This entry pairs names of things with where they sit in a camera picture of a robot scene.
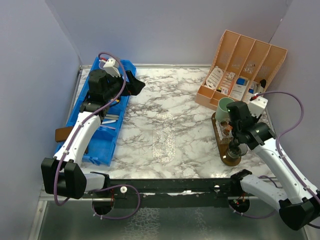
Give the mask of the green plastic cup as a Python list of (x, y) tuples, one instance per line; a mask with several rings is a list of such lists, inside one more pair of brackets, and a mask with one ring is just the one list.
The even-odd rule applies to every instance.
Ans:
[(229, 97), (223, 97), (218, 101), (217, 109), (215, 112), (215, 120), (218, 122), (224, 122), (229, 118), (227, 105), (233, 103), (234, 100)]

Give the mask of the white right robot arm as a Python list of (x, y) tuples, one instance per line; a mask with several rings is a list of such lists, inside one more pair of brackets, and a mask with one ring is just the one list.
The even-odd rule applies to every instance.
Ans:
[(227, 112), (236, 145), (245, 144), (275, 175), (282, 188), (276, 188), (242, 170), (231, 178), (229, 189), (240, 196), (252, 194), (273, 207), (292, 230), (300, 230), (320, 216), (320, 191), (295, 166), (264, 122), (257, 122), (243, 101), (231, 102)]

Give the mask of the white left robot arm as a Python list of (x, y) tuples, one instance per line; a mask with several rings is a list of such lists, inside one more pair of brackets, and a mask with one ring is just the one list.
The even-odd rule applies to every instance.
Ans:
[(85, 174), (80, 164), (112, 102), (118, 98), (137, 96), (145, 87), (145, 83), (130, 70), (121, 76), (94, 69), (89, 72), (87, 83), (88, 91), (70, 134), (54, 157), (44, 158), (41, 163), (44, 189), (55, 198), (80, 199), (90, 191), (103, 198), (110, 193), (107, 175), (96, 172)]

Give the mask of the clear square toothbrush holder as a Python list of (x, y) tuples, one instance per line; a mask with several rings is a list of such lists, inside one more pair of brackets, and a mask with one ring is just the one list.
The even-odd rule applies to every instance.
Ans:
[(229, 144), (233, 139), (232, 127), (226, 121), (217, 121), (217, 140), (220, 144)]

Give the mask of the dark blue plastic cup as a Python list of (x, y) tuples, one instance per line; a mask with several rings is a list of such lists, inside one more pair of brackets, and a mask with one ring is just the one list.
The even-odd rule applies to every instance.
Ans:
[(223, 160), (236, 160), (248, 152), (248, 147), (245, 143), (239, 143), (236, 139), (233, 139), (228, 144), (222, 159)]

